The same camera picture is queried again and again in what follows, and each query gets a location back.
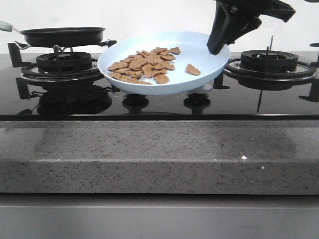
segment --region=pan handle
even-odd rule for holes
[[[0,30],[12,31],[13,25],[4,21],[0,21]]]

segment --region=frying pan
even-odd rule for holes
[[[157,32],[142,36],[136,36],[119,42],[105,50],[98,59],[99,70],[107,80],[115,87],[133,94],[140,95],[169,95],[191,91],[204,86],[214,80],[224,69],[230,57],[230,50],[225,45],[217,54],[211,54],[206,46],[209,35],[189,32]],[[168,71],[170,81],[160,85],[154,79],[143,81],[151,82],[152,85],[140,85],[116,80],[109,76],[107,68],[114,62],[136,54],[136,51],[150,51],[156,47],[173,48],[180,47],[181,53],[171,61],[175,70]],[[192,64],[201,71],[199,76],[186,73],[188,64]]]
[[[96,45],[102,41],[102,27],[42,28],[18,31],[12,24],[0,21],[0,30],[17,31],[25,41],[35,47],[75,47]]]

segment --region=black frying pan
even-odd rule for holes
[[[18,31],[13,25],[0,21],[0,30],[16,31],[22,35],[30,46],[35,47],[73,47],[96,45],[102,41],[102,27],[65,27],[42,28]]]

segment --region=gas stove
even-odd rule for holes
[[[1,120],[319,119],[317,52],[233,54],[216,79],[191,92],[145,96],[121,91],[85,52],[0,55]]]

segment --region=pan rim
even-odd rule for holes
[[[104,27],[53,27],[53,28],[37,28],[20,31],[24,35],[39,34],[65,34],[65,33],[84,33],[84,32],[102,32]]]

